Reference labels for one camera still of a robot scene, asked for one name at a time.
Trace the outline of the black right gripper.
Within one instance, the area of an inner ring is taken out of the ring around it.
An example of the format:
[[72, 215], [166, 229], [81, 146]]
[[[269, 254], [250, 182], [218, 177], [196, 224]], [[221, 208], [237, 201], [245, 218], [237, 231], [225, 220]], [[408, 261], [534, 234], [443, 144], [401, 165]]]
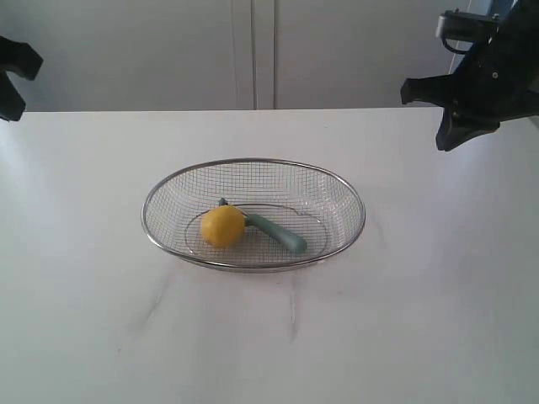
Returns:
[[502, 121], [538, 114], [538, 92], [531, 88], [538, 79], [538, 17], [507, 16], [492, 37], [470, 44], [451, 75], [407, 78], [400, 89], [402, 104], [451, 106], [435, 137], [439, 151], [494, 133]]

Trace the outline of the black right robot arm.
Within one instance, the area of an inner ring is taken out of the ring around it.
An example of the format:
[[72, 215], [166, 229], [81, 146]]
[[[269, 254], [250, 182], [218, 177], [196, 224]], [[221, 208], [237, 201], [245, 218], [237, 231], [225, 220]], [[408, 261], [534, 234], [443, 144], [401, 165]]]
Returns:
[[447, 10], [436, 30], [442, 45], [462, 56], [451, 74], [408, 78], [403, 104], [425, 102], [443, 109], [436, 146], [449, 152], [501, 123], [538, 113], [538, 3], [518, 1], [487, 15]]

